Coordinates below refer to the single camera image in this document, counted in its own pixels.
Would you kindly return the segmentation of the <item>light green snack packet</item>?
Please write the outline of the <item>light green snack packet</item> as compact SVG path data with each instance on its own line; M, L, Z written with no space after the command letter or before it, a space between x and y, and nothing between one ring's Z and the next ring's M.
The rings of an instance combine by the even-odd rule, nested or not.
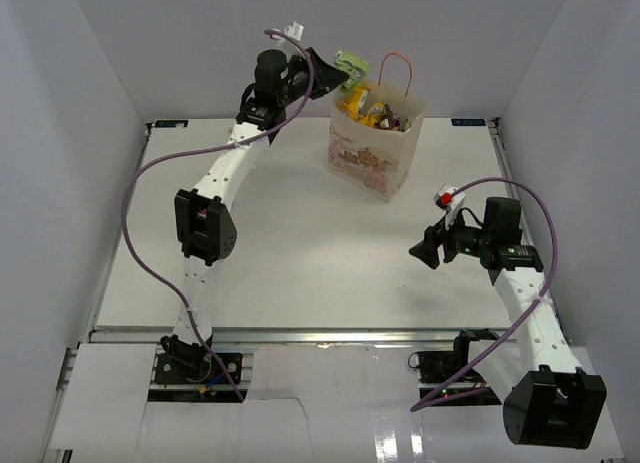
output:
M334 66L348 74L348 78L340 86L343 94L351 92L369 73L369 63L344 50L338 50L334 57Z

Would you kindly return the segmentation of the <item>yellow snack bar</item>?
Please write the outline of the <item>yellow snack bar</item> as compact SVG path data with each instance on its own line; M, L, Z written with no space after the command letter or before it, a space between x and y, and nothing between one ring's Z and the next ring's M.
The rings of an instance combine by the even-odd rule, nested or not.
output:
M376 102L365 115L358 118L358 122L366 127L376 129L374 124L385 115L390 115L389 105Z
M370 91L371 91L371 88L366 85L357 86L345 98L350 100L357 107L358 114L357 114L357 118L354 121L358 121L358 118L362 116L362 110L364 108L364 105L366 103L366 100Z

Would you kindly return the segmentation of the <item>purple brown candy packet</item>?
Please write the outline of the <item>purple brown candy packet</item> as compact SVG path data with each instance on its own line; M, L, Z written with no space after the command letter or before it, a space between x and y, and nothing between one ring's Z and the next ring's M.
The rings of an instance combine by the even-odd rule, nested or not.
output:
M376 127L385 131L407 132L411 127L411 121L394 115L385 115L376 124Z

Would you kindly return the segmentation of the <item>green white snack pouch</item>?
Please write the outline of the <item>green white snack pouch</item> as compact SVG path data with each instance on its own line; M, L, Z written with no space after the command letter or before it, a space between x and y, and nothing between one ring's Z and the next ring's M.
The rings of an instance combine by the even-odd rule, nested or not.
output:
M398 131L400 128L400 121L394 118L383 118L374 124L376 129L385 131Z

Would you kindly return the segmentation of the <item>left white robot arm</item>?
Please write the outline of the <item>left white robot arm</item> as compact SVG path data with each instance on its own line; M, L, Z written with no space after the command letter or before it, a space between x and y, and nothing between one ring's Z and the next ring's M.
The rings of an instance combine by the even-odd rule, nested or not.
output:
M270 148L274 133L245 145L246 140L270 130L286 119L286 107L310 91L321 98L340 85L347 72L324 62L308 50L311 65L299 54L287 55L271 49L257 57L254 82L241 97L239 113L231 129L232 148L216 159L212 167L190 190L174 198L177 237L184 255L183 292L189 302L182 309L174 334L160 344L188 381L199 382L211 370L211 357L201 346L209 341L212 323L204 295L222 262L237 242L237 229L230 210L233 200L257 160Z

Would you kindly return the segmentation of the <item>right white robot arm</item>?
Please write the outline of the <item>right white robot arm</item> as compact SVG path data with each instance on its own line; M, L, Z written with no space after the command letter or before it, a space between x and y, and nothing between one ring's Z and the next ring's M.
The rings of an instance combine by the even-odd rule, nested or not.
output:
M607 389L588 373L564 337L551 299L543 291L545 272L537 250L522 242L518 200L489 197L484 217L466 224L463 195L446 189L435 203L444 215L428 227L410 255L435 269L465 255L479 260L505 306L510 328L463 330L454 341L452 375L426 405L439 403L450 384L479 377L502 404L508 439L516 445L587 449Z

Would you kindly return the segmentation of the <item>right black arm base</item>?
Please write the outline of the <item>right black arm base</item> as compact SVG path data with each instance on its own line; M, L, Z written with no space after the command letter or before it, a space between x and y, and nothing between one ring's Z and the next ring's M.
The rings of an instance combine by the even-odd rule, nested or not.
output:
M426 396L471 360L469 346L472 342L497 339L498 334L488 329L461 330L449 350L413 352L407 359L407 365L410 370L419 374L420 397ZM436 406L444 407L500 405L499 398L475 369L470 370L452 386L443 389L437 399L440 399L440 402L436 403Z

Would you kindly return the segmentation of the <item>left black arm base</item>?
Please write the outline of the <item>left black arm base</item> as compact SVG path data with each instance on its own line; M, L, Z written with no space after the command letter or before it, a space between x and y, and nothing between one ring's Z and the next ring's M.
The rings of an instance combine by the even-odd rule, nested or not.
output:
M156 385L201 385L205 389L228 384L227 372L235 384L241 382L243 355L218 353L221 363L198 343L188 344L176 335L160 339L152 382Z

